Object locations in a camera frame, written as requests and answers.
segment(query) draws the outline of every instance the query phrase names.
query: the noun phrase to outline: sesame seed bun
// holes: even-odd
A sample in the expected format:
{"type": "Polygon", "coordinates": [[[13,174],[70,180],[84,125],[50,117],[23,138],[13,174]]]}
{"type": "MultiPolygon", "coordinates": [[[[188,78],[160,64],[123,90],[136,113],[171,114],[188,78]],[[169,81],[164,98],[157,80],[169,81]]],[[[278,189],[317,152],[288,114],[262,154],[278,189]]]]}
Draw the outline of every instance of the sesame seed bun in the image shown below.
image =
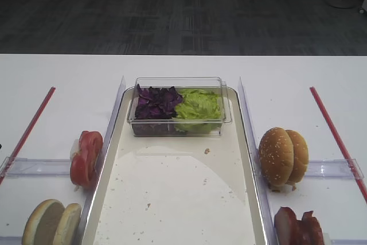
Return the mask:
{"type": "Polygon", "coordinates": [[[55,199],[45,200],[39,204],[28,218],[22,245],[52,244],[64,209],[63,204],[55,199]]]}
{"type": "Polygon", "coordinates": [[[76,228],[79,225],[81,206],[73,203],[65,208],[56,229],[52,245],[71,245],[76,228]]]}
{"type": "Polygon", "coordinates": [[[298,132],[293,130],[286,130],[286,132],[292,140],[294,152],[293,170],[289,176],[288,184],[294,186],[295,183],[302,180],[307,170],[309,164],[309,150],[306,141],[298,132]]]}
{"type": "Polygon", "coordinates": [[[294,164],[292,140],[287,132],[274,127],[260,141],[261,172],[272,186],[283,186],[289,179],[294,164]]]}

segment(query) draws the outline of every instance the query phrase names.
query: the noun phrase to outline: sliced ham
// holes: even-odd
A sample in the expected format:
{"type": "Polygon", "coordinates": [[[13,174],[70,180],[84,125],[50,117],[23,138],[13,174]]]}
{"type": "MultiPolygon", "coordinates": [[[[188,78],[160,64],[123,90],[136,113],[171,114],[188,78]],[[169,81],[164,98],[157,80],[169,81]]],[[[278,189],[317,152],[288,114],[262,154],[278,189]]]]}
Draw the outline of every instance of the sliced ham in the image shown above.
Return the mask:
{"type": "Polygon", "coordinates": [[[279,245],[325,245],[320,224],[313,211],[305,212],[302,220],[289,207],[281,207],[274,217],[279,245]]]}
{"type": "Polygon", "coordinates": [[[314,211],[305,212],[302,221],[306,225],[313,245],[324,245],[320,223],[316,217],[313,217],[314,211]]]}

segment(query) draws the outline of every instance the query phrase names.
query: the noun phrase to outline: white tray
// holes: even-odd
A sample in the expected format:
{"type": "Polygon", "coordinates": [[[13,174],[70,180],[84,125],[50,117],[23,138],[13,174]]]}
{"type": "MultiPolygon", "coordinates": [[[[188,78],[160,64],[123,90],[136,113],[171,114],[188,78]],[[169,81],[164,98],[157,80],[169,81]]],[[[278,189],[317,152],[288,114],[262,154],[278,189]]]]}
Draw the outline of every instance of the white tray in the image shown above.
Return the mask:
{"type": "Polygon", "coordinates": [[[265,244],[237,93],[229,89],[234,120],[222,136],[201,138],[134,137],[131,93],[82,244],[265,244]]]}

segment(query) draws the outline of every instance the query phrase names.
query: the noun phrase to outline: green lettuce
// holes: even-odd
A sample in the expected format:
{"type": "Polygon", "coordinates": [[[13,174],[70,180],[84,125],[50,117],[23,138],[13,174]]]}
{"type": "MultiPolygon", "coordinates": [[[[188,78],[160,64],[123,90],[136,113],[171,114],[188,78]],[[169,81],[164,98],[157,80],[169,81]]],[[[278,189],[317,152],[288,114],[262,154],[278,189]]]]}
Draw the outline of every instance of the green lettuce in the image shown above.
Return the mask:
{"type": "MultiPolygon", "coordinates": [[[[177,120],[190,119],[220,119],[221,110],[218,104],[218,94],[202,89],[182,89],[179,93],[183,97],[182,103],[175,106],[177,120]]],[[[178,123],[178,131],[207,134],[220,127],[220,123],[178,123]]]]}

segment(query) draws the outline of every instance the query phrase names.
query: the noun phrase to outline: food ingredient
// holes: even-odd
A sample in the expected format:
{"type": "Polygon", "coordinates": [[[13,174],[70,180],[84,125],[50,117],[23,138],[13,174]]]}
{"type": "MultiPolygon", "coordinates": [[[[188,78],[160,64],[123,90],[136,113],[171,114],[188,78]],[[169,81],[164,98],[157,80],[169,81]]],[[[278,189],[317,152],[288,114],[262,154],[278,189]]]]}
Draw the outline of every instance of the food ingredient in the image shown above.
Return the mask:
{"type": "Polygon", "coordinates": [[[262,137],[259,146],[261,173],[274,187],[300,182],[307,170],[309,151],[304,138],[293,130],[274,127],[262,137]]]}
{"type": "Polygon", "coordinates": [[[22,245],[71,245],[80,214],[76,203],[64,208],[56,199],[41,202],[28,218],[22,245]]]}
{"type": "MultiPolygon", "coordinates": [[[[202,89],[182,89],[179,91],[184,98],[183,102],[175,107],[176,120],[190,119],[220,119],[221,111],[218,104],[218,95],[212,91],[202,89]]],[[[220,123],[178,123],[175,128],[179,131],[205,134],[220,127],[220,123]]]]}
{"type": "Polygon", "coordinates": [[[138,105],[136,119],[171,119],[176,116],[175,106],[182,102],[182,96],[172,86],[167,88],[141,88],[138,84],[138,105]]]}
{"type": "Polygon", "coordinates": [[[83,131],[79,138],[79,151],[73,156],[70,178],[84,189],[94,187],[97,180],[95,163],[102,149],[103,138],[97,131],[83,131]]]}
{"type": "Polygon", "coordinates": [[[289,207],[281,207],[274,217],[279,245],[324,245],[323,233],[313,211],[305,212],[302,220],[289,207]]]}

